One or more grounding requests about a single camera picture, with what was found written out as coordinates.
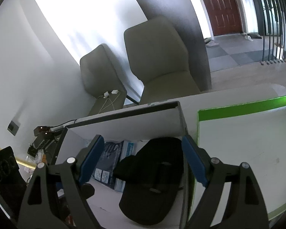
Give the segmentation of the black pouch bag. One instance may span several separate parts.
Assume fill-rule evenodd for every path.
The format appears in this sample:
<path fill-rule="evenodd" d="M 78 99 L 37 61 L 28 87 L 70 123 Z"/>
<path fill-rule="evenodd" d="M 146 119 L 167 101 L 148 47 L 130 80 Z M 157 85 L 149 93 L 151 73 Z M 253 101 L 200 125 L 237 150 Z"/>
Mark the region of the black pouch bag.
<path fill-rule="evenodd" d="M 162 222 L 179 192 L 183 165 L 182 142 L 173 137 L 151 139 L 121 160 L 113 176 L 125 182 L 119 202 L 122 213 L 145 226 Z"/>

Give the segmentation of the green white storage box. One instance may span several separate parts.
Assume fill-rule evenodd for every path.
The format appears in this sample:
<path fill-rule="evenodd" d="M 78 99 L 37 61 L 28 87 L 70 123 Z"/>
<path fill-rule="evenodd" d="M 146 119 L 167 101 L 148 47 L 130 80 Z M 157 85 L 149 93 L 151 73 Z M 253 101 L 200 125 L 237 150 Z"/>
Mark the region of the green white storage box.
<path fill-rule="evenodd" d="M 269 220 L 286 210 L 286 96 L 199 110 L 197 141 L 223 163 L 250 165 Z"/>

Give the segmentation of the blue white booklet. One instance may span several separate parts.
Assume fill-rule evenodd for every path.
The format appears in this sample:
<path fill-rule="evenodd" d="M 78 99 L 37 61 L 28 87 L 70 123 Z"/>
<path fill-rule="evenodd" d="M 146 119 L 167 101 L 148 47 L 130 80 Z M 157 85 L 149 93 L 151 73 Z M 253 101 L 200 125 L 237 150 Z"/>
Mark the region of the blue white booklet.
<path fill-rule="evenodd" d="M 123 192 L 125 181 L 113 176 L 113 170 L 125 157 L 135 155 L 136 143 L 131 141 L 105 142 L 104 150 L 94 168 L 91 179 L 114 189 Z"/>

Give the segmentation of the black white storage box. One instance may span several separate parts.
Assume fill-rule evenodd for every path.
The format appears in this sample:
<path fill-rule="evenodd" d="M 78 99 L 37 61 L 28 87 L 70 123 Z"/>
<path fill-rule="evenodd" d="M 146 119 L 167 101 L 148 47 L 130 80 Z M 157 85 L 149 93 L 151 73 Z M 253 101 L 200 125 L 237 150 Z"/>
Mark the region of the black white storage box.
<path fill-rule="evenodd" d="M 93 154 L 97 163 L 107 164 L 92 169 L 90 184 L 96 190 L 88 204 L 103 228 L 143 228 L 128 219 L 119 208 L 125 183 L 112 180 L 109 170 L 125 157 L 135 155 L 151 139 L 175 137 L 187 133 L 180 102 L 166 101 L 130 109 L 94 115 L 67 125 L 54 151 L 52 164 L 61 164 L 88 147 L 96 135 L 110 146 Z"/>

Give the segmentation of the white phone charger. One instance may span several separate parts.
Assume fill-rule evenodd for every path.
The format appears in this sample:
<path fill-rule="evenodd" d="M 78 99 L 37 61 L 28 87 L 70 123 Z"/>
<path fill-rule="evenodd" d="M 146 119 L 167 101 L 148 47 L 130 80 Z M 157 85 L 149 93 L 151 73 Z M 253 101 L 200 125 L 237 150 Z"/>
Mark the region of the white phone charger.
<path fill-rule="evenodd" d="M 112 90 L 111 92 L 106 91 L 103 95 L 104 98 L 108 98 L 110 95 L 117 95 L 119 94 L 119 90 Z"/>

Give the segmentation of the near grey chair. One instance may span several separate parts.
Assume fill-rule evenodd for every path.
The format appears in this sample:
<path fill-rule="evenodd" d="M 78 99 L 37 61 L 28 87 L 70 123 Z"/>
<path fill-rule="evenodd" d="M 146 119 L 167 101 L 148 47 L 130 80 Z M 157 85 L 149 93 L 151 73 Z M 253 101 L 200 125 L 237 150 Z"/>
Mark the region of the near grey chair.
<path fill-rule="evenodd" d="M 80 72 L 87 93 L 96 98 L 89 116 L 122 109 L 127 91 L 120 81 L 105 47 L 101 44 L 80 59 Z M 106 91 L 119 90 L 119 94 L 104 98 Z"/>

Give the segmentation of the grey chair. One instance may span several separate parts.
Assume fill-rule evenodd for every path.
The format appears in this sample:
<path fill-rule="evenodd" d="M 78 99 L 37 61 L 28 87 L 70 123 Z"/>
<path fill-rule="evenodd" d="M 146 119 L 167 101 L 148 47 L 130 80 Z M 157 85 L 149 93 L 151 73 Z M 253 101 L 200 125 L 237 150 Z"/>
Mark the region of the grey chair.
<path fill-rule="evenodd" d="M 120 81 L 105 47 L 101 44 L 80 59 L 80 72 L 87 93 L 96 98 L 89 116 L 122 109 L 127 91 Z M 104 98 L 106 91 L 119 90 L 119 94 Z"/>
<path fill-rule="evenodd" d="M 144 85 L 140 104 L 200 93 L 190 73 L 187 48 L 165 17 L 128 28 L 124 42 L 131 72 Z"/>

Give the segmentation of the far grey chair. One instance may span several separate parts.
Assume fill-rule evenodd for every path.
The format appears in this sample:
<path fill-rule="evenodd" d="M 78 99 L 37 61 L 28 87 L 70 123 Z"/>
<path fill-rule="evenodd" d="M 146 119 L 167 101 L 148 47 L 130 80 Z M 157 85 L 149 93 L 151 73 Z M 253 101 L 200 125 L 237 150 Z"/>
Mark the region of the far grey chair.
<path fill-rule="evenodd" d="M 187 48 L 165 17 L 128 28 L 124 42 L 131 72 L 144 85 L 140 104 L 200 93 L 190 73 Z"/>

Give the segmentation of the dark red door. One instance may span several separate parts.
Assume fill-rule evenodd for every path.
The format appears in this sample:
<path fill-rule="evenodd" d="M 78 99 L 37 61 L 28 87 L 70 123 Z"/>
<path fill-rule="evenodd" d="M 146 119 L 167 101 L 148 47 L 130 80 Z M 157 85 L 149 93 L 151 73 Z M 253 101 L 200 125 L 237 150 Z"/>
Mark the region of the dark red door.
<path fill-rule="evenodd" d="M 241 33 L 242 24 L 236 0 L 203 0 L 214 36 Z"/>

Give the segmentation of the grey wall socket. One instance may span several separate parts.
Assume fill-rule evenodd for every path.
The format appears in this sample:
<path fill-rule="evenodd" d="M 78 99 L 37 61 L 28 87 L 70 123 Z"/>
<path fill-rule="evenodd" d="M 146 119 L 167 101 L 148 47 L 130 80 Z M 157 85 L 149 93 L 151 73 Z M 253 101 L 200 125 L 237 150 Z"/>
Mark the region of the grey wall socket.
<path fill-rule="evenodd" d="M 7 130 L 13 135 L 16 136 L 18 130 L 19 130 L 19 126 L 11 120 L 11 122 L 9 123 Z"/>

